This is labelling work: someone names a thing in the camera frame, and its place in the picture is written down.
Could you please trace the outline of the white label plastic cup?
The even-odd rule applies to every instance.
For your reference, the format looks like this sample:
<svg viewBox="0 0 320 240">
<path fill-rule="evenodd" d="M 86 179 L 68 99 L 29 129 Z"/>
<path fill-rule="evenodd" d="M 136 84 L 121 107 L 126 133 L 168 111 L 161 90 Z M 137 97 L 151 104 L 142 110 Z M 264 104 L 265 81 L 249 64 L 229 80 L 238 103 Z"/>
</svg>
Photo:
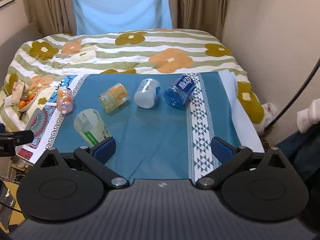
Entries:
<svg viewBox="0 0 320 240">
<path fill-rule="evenodd" d="M 150 109 L 156 104 L 160 90 L 161 86 L 157 80 L 144 79 L 135 92 L 133 100 L 138 107 Z"/>
</svg>

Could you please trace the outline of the right brown curtain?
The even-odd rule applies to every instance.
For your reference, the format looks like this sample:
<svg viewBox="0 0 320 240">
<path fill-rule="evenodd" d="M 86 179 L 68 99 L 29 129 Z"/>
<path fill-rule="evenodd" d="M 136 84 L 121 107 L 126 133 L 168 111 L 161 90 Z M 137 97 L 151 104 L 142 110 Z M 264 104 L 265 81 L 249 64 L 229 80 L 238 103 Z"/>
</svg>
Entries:
<svg viewBox="0 0 320 240">
<path fill-rule="evenodd" d="M 227 0 L 169 0 L 172 26 L 206 31 L 222 38 Z"/>
</svg>

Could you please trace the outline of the floral striped quilt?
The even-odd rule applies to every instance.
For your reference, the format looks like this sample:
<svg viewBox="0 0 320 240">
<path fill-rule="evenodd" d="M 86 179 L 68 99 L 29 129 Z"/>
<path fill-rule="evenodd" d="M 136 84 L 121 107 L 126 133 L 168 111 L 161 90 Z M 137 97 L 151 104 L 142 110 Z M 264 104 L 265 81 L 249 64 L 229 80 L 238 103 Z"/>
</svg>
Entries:
<svg viewBox="0 0 320 240">
<path fill-rule="evenodd" d="M 26 113 L 1 103 L 1 121 L 11 131 L 25 129 L 35 109 L 43 108 L 69 75 L 182 74 L 228 70 L 236 75 L 238 99 L 258 132 L 266 110 L 253 93 L 247 73 L 232 52 L 213 35 L 191 29 L 151 29 L 103 35 L 54 34 L 23 42 L 3 72 L 1 100 L 15 83 L 38 94 Z"/>
</svg>

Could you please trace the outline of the blue patterned cloth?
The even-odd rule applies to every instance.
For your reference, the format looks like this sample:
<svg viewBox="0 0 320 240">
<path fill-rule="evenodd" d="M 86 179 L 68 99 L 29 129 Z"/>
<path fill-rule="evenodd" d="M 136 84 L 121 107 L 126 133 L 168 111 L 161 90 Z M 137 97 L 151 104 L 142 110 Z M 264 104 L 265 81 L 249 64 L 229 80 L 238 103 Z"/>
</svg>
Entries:
<svg viewBox="0 0 320 240">
<path fill-rule="evenodd" d="M 159 93 L 151 109 L 138 107 L 132 99 L 112 113 L 106 113 L 98 95 L 117 83 L 129 96 L 138 89 L 144 75 L 93 74 L 64 77 L 61 86 L 73 92 L 72 113 L 56 109 L 57 93 L 51 92 L 31 126 L 34 140 L 19 151 L 28 163 L 38 161 L 44 150 L 56 147 L 72 152 L 87 141 L 75 130 L 74 120 L 83 110 L 96 110 L 116 141 L 116 151 L 105 158 L 107 167 L 128 180 L 198 180 L 216 169 L 220 162 L 210 142 L 220 137 L 237 147 L 263 152 L 259 136 L 237 98 L 239 85 L 233 73 L 192 73 L 195 90 L 182 109 L 170 107 Z"/>
</svg>

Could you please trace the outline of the left brown curtain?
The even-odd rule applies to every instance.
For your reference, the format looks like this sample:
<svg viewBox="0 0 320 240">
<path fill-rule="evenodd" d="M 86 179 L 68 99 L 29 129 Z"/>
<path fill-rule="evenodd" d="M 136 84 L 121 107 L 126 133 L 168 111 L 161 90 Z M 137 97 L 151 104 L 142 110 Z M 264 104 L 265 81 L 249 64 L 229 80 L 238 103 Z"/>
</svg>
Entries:
<svg viewBox="0 0 320 240">
<path fill-rule="evenodd" d="M 35 23 L 44 35 L 76 34 L 72 0 L 23 0 L 30 23 Z"/>
</svg>

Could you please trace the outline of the blue plastic cup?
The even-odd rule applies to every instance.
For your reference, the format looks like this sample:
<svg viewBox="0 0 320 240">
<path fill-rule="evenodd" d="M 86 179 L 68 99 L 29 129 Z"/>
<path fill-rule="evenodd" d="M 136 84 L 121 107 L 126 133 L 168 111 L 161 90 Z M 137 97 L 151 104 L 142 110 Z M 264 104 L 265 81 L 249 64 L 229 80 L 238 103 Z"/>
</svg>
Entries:
<svg viewBox="0 0 320 240">
<path fill-rule="evenodd" d="M 188 75 L 181 75 L 172 86 L 164 92 L 166 103 L 174 108 L 181 109 L 189 100 L 195 89 L 195 82 Z"/>
</svg>

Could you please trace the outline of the white sock foot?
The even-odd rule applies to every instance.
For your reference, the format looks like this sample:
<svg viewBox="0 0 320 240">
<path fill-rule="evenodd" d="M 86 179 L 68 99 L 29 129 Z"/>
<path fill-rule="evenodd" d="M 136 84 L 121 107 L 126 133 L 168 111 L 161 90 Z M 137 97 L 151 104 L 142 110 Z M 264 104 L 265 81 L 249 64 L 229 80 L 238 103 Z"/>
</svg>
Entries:
<svg viewBox="0 0 320 240">
<path fill-rule="evenodd" d="M 297 127 L 300 133 L 306 133 L 310 127 L 320 121 L 320 98 L 312 101 L 310 106 L 297 112 Z"/>
</svg>

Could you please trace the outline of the bowl of fruit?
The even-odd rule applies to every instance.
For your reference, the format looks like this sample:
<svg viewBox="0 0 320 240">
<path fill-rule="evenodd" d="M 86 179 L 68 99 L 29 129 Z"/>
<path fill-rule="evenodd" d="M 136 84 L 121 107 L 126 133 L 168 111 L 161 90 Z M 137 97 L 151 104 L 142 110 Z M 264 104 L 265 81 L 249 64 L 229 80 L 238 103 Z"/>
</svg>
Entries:
<svg viewBox="0 0 320 240">
<path fill-rule="evenodd" d="M 20 102 L 17 105 L 18 111 L 19 112 L 26 112 L 32 106 L 32 104 L 35 102 L 36 98 L 37 98 L 37 92 L 32 92 L 32 93 L 29 93 L 29 94 L 22 96 L 22 99 L 20 100 Z"/>
</svg>

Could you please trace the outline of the orange pink plastic cup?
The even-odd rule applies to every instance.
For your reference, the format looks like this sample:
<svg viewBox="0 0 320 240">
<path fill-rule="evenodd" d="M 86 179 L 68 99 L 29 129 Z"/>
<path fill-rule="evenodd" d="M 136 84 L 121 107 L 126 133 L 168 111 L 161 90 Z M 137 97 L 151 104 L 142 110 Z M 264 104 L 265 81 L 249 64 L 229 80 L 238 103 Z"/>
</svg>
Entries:
<svg viewBox="0 0 320 240">
<path fill-rule="evenodd" d="M 69 114 L 73 110 L 72 91 L 68 87 L 60 87 L 57 90 L 57 110 L 63 114 Z"/>
</svg>

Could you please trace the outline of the brown curtain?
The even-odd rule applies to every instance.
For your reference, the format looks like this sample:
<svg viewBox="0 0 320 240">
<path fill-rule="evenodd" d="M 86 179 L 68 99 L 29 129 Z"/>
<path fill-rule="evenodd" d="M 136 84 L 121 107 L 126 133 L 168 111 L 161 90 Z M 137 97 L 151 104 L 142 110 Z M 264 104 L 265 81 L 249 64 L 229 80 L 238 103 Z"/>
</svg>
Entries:
<svg viewBox="0 0 320 240">
<path fill-rule="evenodd" d="M 222 38 L 227 0 L 169 0 L 172 26 L 206 31 Z"/>
<path fill-rule="evenodd" d="M 35 23 L 44 35 L 76 34 L 72 0 L 23 0 L 30 23 Z"/>
</svg>

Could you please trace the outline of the green label plastic cup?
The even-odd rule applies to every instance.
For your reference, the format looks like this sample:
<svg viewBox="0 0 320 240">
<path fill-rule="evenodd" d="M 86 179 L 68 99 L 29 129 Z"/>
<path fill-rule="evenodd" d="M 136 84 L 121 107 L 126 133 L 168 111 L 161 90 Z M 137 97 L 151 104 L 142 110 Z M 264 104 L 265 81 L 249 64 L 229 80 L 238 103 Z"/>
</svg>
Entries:
<svg viewBox="0 0 320 240">
<path fill-rule="evenodd" d="M 111 137 L 111 133 L 107 129 L 100 114 L 92 108 L 81 111 L 75 117 L 74 128 L 91 147 Z"/>
</svg>

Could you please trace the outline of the light blue sheer curtain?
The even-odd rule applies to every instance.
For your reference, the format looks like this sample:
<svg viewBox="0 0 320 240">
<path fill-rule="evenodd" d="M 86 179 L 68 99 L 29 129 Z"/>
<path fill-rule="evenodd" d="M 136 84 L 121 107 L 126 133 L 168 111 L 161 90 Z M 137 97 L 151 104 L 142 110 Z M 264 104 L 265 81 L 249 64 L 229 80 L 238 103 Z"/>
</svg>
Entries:
<svg viewBox="0 0 320 240">
<path fill-rule="evenodd" d="M 76 32 L 101 35 L 140 29 L 171 29 L 169 0 L 72 0 Z"/>
</svg>

